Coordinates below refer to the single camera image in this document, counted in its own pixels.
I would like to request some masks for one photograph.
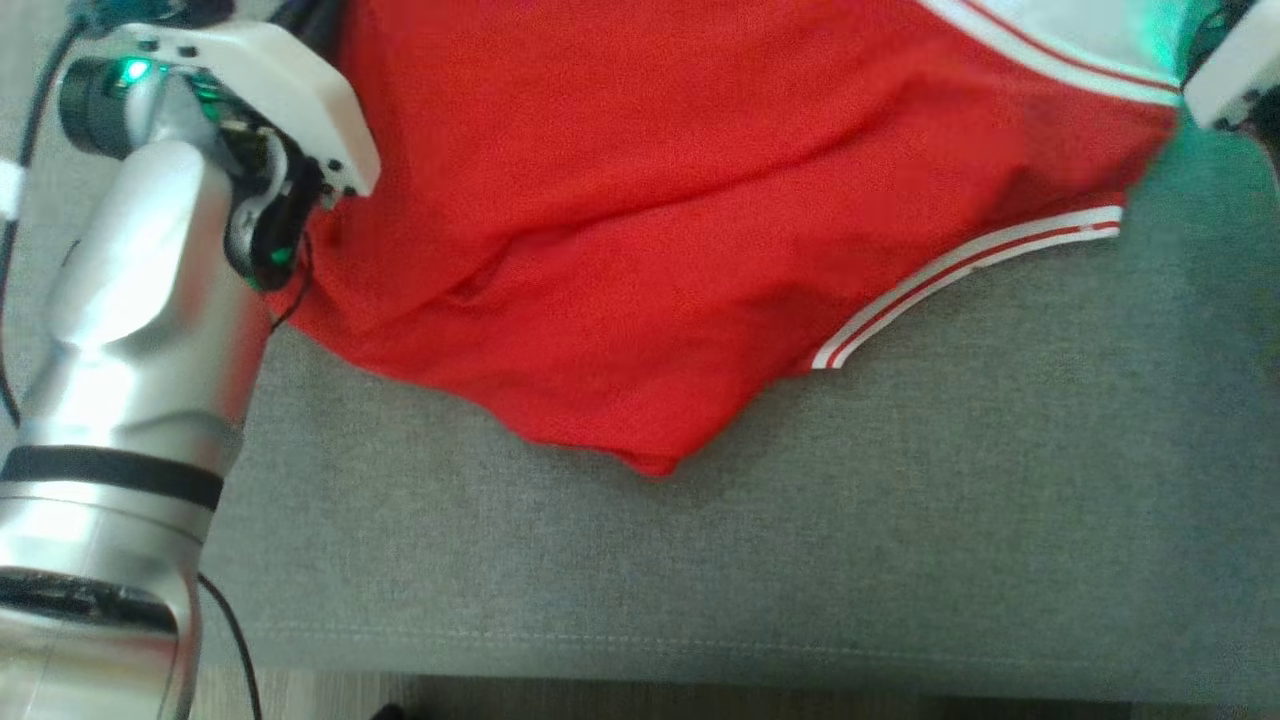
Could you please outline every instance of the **gray couch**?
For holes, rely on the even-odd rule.
[[[9,156],[60,6],[0,6]],[[115,165],[40,151],[19,387]],[[268,666],[1280,703],[1266,167],[1184,129],[1121,240],[947,288],[663,484],[282,332],[205,557]]]

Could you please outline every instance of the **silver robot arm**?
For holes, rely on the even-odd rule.
[[[349,85],[280,27],[128,31],[143,56],[78,61],[60,88],[72,141],[123,164],[56,281],[0,471],[4,719],[187,717],[200,553],[271,332],[260,290],[315,204],[380,170]]]

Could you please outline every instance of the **red shirt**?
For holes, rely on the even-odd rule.
[[[1155,5],[366,0],[340,67],[384,172],[312,223],[294,322],[671,473],[973,266],[1115,236],[1175,126],[1120,22]]]

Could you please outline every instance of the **black cable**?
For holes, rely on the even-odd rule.
[[[253,720],[262,720],[262,697],[257,692],[257,673],[253,670],[253,659],[248,655],[248,643],[244,642],[244,632],[241,630],[236,612],[232,611],[232,603],[227,602],[223,591],[218,589],[218,585],[207,575],[201,573],[198,580],[209,591],[209,594],[212,596],[214,602],[223,611],[223,616],[227,618],[227,624],[232,629],[232,637],[236,638],[236,650],[241,656],[241,665],[244,667],[244,684],[248,685],[248,703],[253,710]]]
[[[63,36],[58,38],[58,44],[49,51],[45,67],[40,72],[36,95],[31,99],[31,108],[27,110],[27,127],[22,133],[22,151],[18,154],[18,165],[24,173],[31,170],[31,161],[36,156],[36,138],[40,136],[40,123],[45,117],[49,96],[58,83],[58,68],[63,65],[72,45],[84,32],[84,27],[83,18],[68,24]],[[4,318],[5,291],[9,288],[9,270],[13,268],[13,247],[17,238],[18,218],[14,218],[5,225],[4,238],[0,240],[0,319]],[[4,409],[17,427],[22,421],[22,414],[18,410],[18,400],[13,395],[13,387],[9,384],[9,373],[5,372],[3,338],[0,338],[0,400],[4,401]]]
[[[307,264],[306,273],[302,275],[302,287],[298,288],[298,295],[293,299],[293,302],[291,302],[284,313],[276,318],[274,323],[271,323],[273,333],[280,329],[280,327],[289,322],[289,318],[298,311],[298,307],[302,306],[302,301],[307,299],[307,292],[311,291],[312,279],[315,279],[316,264],[314,255],[311,254],[311,233],[305,231],[302,233],[302,254],[306,258]]]

